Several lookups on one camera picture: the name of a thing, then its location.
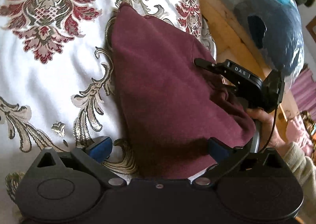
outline white wall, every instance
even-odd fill
[[[316,16],[316,2],[311,7],[301,5],[298,7],[298,10],[301,14],[303,28],[305,63],[307,63],[309,68],[312,70],[314,79],[316,80],[316,42],[306,29],[306,25]]]

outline clear plastic bag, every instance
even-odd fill
[[[294,0],[221,0],[250,35],[271,69],[286,76],[286,88],[304,64],[301,17]]]

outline wire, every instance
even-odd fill
[[[259,153],[261,153],[262,151],[264,151],[267,146],[269,145],[270,141],[271,141],[271,138],[272,138],[272,135],[274,133],[274,128],[276,126],[276,121],[277,121],[277,109],[278,109],[279,105],[276,107],[276,109],[274,110],[274,118],[273,118],[273,125],[272,125],[272,130],[271,130],[271,134],[270,134],[270,137],[268,139],[268,141],[266,142],[266,144],[264,145],[264,147],[259,151]]]

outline garment sleeve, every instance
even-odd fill
[[[290,144],[290,149],[283,160],[303,189],[304,202],[298,216],[305,224],[316,223],[316,166],[295,142]]]

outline maroon garment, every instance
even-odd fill
[[[116,89],[143,176],[188,178],[215,163],[208,138],[233,147],[253,136],[253,121],[221,77],[194,65],[196,57],[215,62],[194,36],[122,4],[112,48]]]

